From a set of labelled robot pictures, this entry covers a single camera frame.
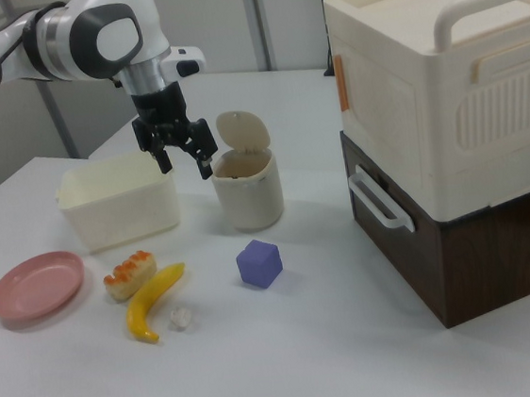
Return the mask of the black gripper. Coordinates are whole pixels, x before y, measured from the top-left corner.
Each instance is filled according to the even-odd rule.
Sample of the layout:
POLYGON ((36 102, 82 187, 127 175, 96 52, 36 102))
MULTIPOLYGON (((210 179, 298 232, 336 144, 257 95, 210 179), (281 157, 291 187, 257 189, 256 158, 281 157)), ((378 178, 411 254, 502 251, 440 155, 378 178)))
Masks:
POLYGON ((184 151, 197 162, 203 180, 213 174, 212 156, 218 146, 204 119, 189 122, 186 117, 186 102, 177 82, 150 94, 131 97, 139 116, 132 129, 138 146, 158 164, 163 174, 173 169, 165 145, 184 143, 184 151))

